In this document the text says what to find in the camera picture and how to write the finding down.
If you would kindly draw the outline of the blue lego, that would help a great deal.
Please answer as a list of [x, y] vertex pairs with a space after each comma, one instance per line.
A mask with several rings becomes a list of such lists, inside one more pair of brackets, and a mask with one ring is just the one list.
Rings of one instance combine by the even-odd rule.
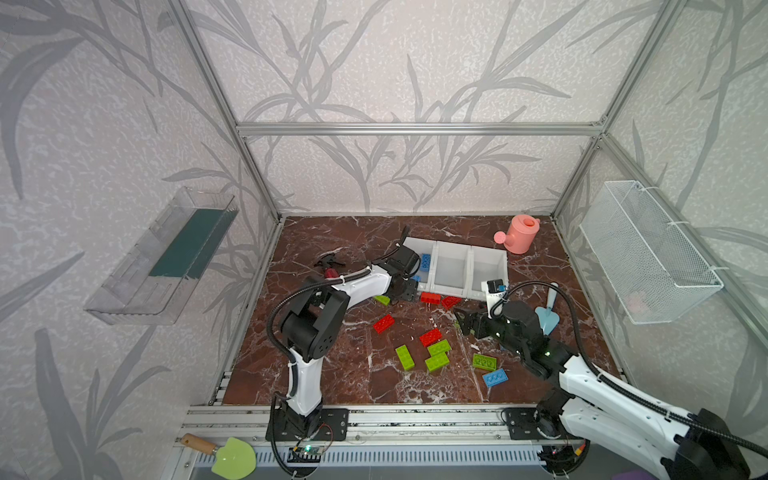
[[488, 389], [498, 386], [508, 381], [508, 376], [503, 369], [498, 369], [482, 376], [482, 379]]
[[428, 273], [431, 267], [431, 255], [430, 254], [423, 254], [421, 256], [421, 263], [419, 267], [420, 272]]

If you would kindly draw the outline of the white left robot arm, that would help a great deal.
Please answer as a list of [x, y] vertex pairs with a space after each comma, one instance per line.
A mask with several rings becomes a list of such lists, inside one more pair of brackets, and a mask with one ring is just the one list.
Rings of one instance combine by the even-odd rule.
[[411, 301], [421, 257], [405, 245], [403, 228], [395, 247], [364, 268], [333, 278], [308, 277], [281, 300], [266, 321], [268, 340], [288, 361], [286, 394], [270, 404], [267, 439], [304, 440], [321, 428], [323, 360], [336, 343], [347, 311], [376, 296]]

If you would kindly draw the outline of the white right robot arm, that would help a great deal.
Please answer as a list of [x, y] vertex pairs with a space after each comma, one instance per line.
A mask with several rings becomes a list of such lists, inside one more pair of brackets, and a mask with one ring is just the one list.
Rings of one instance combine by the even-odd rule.
[[463, 333], [494, 339], [553, 385], [537, 406], [544, 435], [567, 433], [595, 443], [658, 479], [750, 478], [744, 451], [765, 457], [766, 448], [732, 434], [707, 409], [691, 413], [599, 369], [584, 349], [574, 302], [558, 286], [552, 289], [568, 307], [576, 346], [545, 334], [535, 311], [512, 297], [528, 285], [507, 288], [491, 307], [453, 312]]

